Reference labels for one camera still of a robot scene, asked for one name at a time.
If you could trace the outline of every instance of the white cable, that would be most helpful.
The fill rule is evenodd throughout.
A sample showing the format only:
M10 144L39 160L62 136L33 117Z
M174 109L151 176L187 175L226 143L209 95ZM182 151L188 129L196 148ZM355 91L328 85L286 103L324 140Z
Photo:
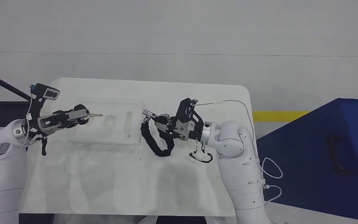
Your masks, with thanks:
M206 103L206 104L195 104L194 106L205 106L205 105L213 105L213 104L222 104L222 103L224 103L224 102L231 102L231 101L233 101L233 102L239 102L239 103L241 103L242 105L245 106L246 113L247 113L248 119L249 119L249 121L250 121L251 129L252 129L252 135L253 135L253 138L252 138L252 147L254 148L254 152L255 152L255 154L256 154L256 155L255 155L256 158L258 158L258 151L257 151L257 148L255 147L255 143L254 143L254 139L255 139L255 137L256 137L256 135L255 135L255 129L254 129L254 127L253 127L253 122L252 122L252 120L251 120L250 113L249 113L249 111L248 111L248 109L247 109L247 106L246 106L246 104L245 104L244 102L242 102L242 101L240 101L240 100L223 100L223 101L220 101L220 102L209 102L209 103ZM263 169L263 166L264 166L266 160L270 160L273 164L275 164L275 166L280 170L281 176L279 176L279 177L277 177L277 176L272 176L271 174L267 173L267 172ZM275 163L272 159L270 159L270 158L268 158L268 157L265 157L265 158L263 159L262 166L261 166L260 164L259 164L259 166L260 166L260 168L261 168L261 170L262 170L262 172L261 172L261 178L262 178L262 179L263 179L263 173L265 173L267 176L272 177L272 178L274 178L274 179L281 179L281 178L284 176L284 173L282 172L282 169L277 165L277 163ZM279 198L279 197L282 195L282 189L281 189L279 186L276 186L276 185L265 185L264 187L265 187L265 189L268 189L268 188L270 188L270 187L275 187L275 188L278 188L278 189L280 190L280 194L279 194L278 196L276 196L276 197L274 197L274 198L268 200L268 202L270 202L270 201L272 201L272 200L275 200L275 199Z
M247 113L247 117L248 117L248 120L250 121L250 125L251 125L251 129L252 129L252 147L254 149L254 153L255 153L255 156L256 158L258 158L258 151L257 151L257 148L255 147L255 142L254 142L254 139L256 139L256 134L255 134L255 128L253 127L253 122L251 120L251 117L250 117L250 113L247 109L247 106L244 102L240 101L240 100L223 100L223 101L220 101L220 102L209 102L209 103L206 103L206 104L195 104L194 106L205 106L205 105L214 105L214 104L222 104L224 102L239 102L241 103L242 105L244 105L245 109L246 109L246 113Z
M280 194L277 195L277 196L274 197L274 198L271 198L270 200L268 200L268 202L272 202L273 200L279 198L279 197L282 195L282 189L281 189L279 186L277 186L277 185L265 185L265 189L269 189L269 188L272 188L272 187L278 188L278 189L280 190Z
M30 109L31 109L31 105L32 105L32 93L31 93L31 100L30 100L30 106L29 106L29 109L27 110L27 113L26 113L26 123L27 123L27 132L26 132L26 138L25 138L25 141L23 142L22 146L17 150L16 153L12 154L11 156L5 156L4 158L0 158L0 160L4 160L6 158L10 158L14 155L16 155L18 152L20 152L22 150L22 148L24 147L28 137L29 137L29 132L30 132L30 123L29 123L29 119L28 119L28 115L29 115L29 112L30 112Z
M266 160L270 160L273 164L275 164L275 166L280 170L281 172L281 176L272 176L271 174L269 174L268 172L266 172L264 169L263 169L263 166L265 165L265 161ZM274 160L268 158L268 157L265 157L263 159L263 162L262 162L262 166L261 166L261 170L262 170L262 176L263 176L263 173L265 173L267 176L271 177L271 178L274 178L274 179L281 179L283 176L284 176L284 173L282 172L282 169L277 165L277 163L274 162Z

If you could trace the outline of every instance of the floor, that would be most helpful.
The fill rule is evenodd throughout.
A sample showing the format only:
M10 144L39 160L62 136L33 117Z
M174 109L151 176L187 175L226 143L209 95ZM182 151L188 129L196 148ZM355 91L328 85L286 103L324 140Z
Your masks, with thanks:
M0 74L25 92L58 77L243 85L253 110L313 110L358 97L357 10L355 0L1 0ZM257 135L281 125L256 124Z

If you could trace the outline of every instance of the blue box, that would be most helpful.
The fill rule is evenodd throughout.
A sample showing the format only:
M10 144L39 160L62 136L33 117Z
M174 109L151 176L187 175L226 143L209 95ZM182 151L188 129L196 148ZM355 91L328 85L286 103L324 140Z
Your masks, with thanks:
M274 202L358 219L358 100L335 99L257 140L261 159L282 169L265 175ZM265 171L280 176L270 161ZM279 190L265 190L265 199Z

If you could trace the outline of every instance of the white table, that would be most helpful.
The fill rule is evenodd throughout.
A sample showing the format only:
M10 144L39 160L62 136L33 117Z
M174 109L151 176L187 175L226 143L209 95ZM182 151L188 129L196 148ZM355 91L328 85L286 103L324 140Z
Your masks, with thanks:
M92 97L143 100L145 108L171 115L187 97L201 103L236 99L252 114L243 86L77 78L60 78L51 86L61 94L45 103L42 114L71 109L78 99ZM238 120L251 130L242 104L200 106L196 111L206 121ZM172 155L160 158L144 139L140 146L78 144L67 141L69 131L49 137L45 157L39 144L29 149L21 212L234 216L216 159L202 164L189 157L195 141L177 140ZM207 151L215 155L212 148Z

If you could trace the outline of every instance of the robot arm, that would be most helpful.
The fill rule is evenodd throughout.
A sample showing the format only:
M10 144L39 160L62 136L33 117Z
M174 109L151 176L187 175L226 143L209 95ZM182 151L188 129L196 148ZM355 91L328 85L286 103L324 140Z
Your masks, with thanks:
M83 105L40 116L45 100L56 100L60 91L39 83L30 88L35 98L31 99L27 118L14 120L0 130L0 224L18 224L18 208L27 179L25 148L41 140L45 156L49 135L77 124L86 124L89 117L101 116L90 114Z
M232 121L205 123L201 142L217 151L222 182L233 201L238 224L271 223L263 198L265 180L248 129Z
M202 122L194 111L196 103L196 100L183 100L177 112L177 115L181 114L180 118L169 117L167 114L157 116L145 110L144 122L152 118L158 131L167 138L183 141L195 139L201 142L203 152L205 146L216 149L220 175L233 201L238 224L271 223L263 198L265 180L261 175L250 132L235 121L223 122L221 125Z

